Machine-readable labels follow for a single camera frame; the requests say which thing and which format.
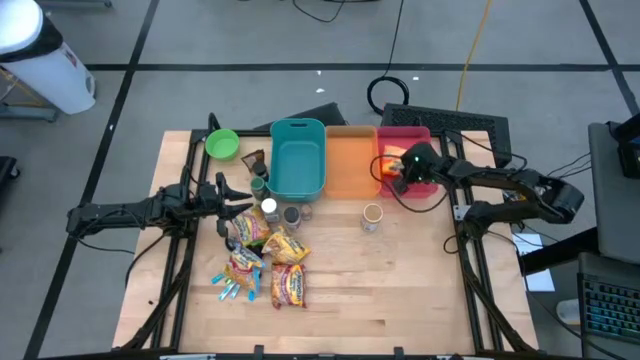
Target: wooden table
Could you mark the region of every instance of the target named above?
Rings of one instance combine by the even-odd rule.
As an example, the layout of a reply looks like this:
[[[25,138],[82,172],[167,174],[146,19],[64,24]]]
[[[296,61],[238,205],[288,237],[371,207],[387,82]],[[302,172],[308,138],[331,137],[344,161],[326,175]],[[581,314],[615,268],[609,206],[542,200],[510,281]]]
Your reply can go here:
[[[465,134],[490,146],[485,132]],[[164,134],[152,194],[160,186],[179,182],[189,135],[186,131]],[[435,138],[434,148],[440,148]],[[223,171],[233,189],[250,192],[250,174],[240,157],[256,149],[264,149],[270,163],[271,138],[243,137],[236,160],[212,160],[208,178]],[[494,166],[490,152],[466,141],[464,149],[474,164]],[[414,199],[409,204],[426,208],[443,194],[440,187],[429,199]],[[473,194],[476,200],[502,201],[496,189],[474,188]],[[385,215],[377,232],[368,234],[360,228],[360,216],[364,205],[371,202],[380,204]],[[323,197],[312,206],[313,219],[296,233],[312,249],[303,261],[307,309],[274,309],[269,272],[263,276],[262,294],[254,303],[247,300],[245,291],[235,300],[219,301],[223,286],[211,285],[211,278],[221,272],[229,253],[216,233],[216,218],[200,221],[181,352],[250,353],[254,345],[262,344],[267,353],[390,354],[394,346],[404,347],[407,354],[474,353],[458,257],[442,249],[444,240],[454,233],[448,200],[426,214],[411,213],[394,199],[383,198]],[[511,237],[505,224],[491,230]],[[137,253],[159,234],[158,229],[142,231]],[[448,245],[455,249],[455,241]],[[131,273],[114,346],[129,340],[157,303],[168,246],[169,240],[158,244]],[[484,248],[498,307],[525,341],[537,347],[513,245],[489,234]],[[490,348],[486,313],[477,303],[485,347]],[[171,308],[162,344],[169,343],[173,315]]]

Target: teal bin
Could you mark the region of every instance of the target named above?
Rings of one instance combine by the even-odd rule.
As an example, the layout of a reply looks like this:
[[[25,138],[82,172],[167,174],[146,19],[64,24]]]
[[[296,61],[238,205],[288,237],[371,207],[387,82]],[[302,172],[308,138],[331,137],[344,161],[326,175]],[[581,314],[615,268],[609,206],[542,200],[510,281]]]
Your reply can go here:
[[[289,202],[318,199],[327,174],[324,125],[315,119],[282,119],[271,125],[271,138],[269,191]]]

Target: yellow snack bag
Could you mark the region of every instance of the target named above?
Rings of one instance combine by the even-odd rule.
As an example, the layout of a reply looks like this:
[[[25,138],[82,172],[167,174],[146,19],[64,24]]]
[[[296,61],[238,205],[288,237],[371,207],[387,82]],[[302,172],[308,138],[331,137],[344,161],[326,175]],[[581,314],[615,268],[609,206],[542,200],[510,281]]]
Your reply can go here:
[[[289,236],[282,226],[273,233],[262,248],[263,254],[271,254],[274,264],[297,264],[311,252],[298,240]]]
[[[385,145],[384,155],[402,156],[407,149],[400,146]],[[382,157],[382,174],[390,176],[400,175],[402,169],[402,161],[399,158],[385,156]]]
[[[224,266],[224,275],[248,290],[257,290],[259,283],[254,274],[256,269],[263,269],[264,262],[251,250],[237,247]]]
[[[307,307],[304,302],[304,265],[273,265],[271,275],[271,304],[276,309],[292,305]]]
[[[260,205],[254,205],[245,210],[231,220],[231,223],[236,229],[238,238],[243,246],[261,245],[271,236],[271,229],[264,218]]]

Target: white cylinder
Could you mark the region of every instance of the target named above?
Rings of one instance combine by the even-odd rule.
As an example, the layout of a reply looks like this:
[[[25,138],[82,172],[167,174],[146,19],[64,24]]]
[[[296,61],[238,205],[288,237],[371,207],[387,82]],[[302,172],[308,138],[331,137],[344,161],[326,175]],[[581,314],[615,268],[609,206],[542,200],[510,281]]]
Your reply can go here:
[[[43,13],[32,0],[0,2],[0,57],[27,48],[42,30]],[[66,43],[50,53],[0,63],[67,114],[95,104],[95,78]]]

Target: orange plastic container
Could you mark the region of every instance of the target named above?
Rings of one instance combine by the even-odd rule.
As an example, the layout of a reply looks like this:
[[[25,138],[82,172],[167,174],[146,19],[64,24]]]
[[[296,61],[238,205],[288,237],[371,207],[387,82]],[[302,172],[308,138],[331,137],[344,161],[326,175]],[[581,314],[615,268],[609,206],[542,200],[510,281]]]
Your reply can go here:
[[[378,155],[374,126],[327,126],[327,183],[324,192],[331,198],[371,199],[381,184],[371,177],[369,166]],[[380,165],[373,173],[380,178]]]

